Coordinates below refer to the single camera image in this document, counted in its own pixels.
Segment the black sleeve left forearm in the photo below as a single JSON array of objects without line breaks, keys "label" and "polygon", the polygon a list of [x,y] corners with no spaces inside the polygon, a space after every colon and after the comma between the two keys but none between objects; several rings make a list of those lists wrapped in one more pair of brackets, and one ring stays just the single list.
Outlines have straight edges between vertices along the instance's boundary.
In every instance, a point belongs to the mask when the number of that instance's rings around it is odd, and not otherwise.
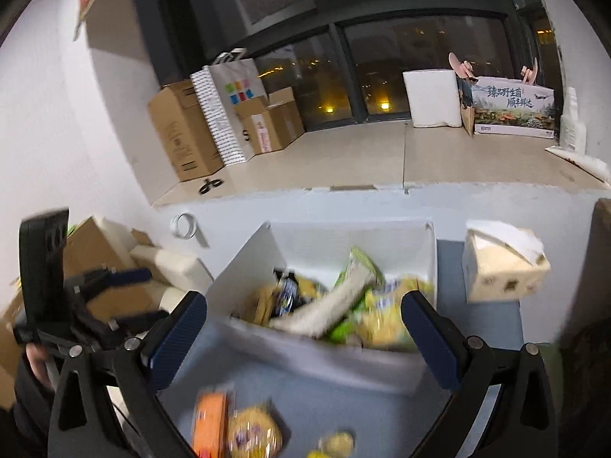
[{"label": "black sleeve left forearm", "polygon": [[34,375],[25,356],[15,380],[15,403],[1,410],[1,456],[47,457],[55,393]]}]

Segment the person's left hand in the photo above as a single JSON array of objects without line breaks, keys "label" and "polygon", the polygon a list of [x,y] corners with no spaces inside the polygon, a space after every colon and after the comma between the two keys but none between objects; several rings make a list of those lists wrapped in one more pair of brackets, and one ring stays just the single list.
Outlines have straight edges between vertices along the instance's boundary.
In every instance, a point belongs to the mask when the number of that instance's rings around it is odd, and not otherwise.
[{"label": "person's left hand", "polygon": [[28,343],[25,348],[25,353],[35,378],[41,385],[52,391],[53,386],[48,377],[47,369],[47,363],[48,360],[50,360],[47,350],[41,345]]}]

